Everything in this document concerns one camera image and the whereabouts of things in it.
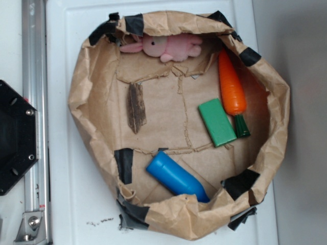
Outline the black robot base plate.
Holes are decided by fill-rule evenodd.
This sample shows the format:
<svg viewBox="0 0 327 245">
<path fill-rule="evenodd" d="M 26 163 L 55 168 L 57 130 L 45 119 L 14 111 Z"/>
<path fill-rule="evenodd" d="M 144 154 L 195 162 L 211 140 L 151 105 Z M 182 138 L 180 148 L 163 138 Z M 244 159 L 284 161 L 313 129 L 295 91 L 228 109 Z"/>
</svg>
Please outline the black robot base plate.
<svg viewBox="0 0 327 245">
<path fill-rule="evenodd" d="M 37 161 L 37 110 L 1 80 L 1 196 Z"/>
</svg>

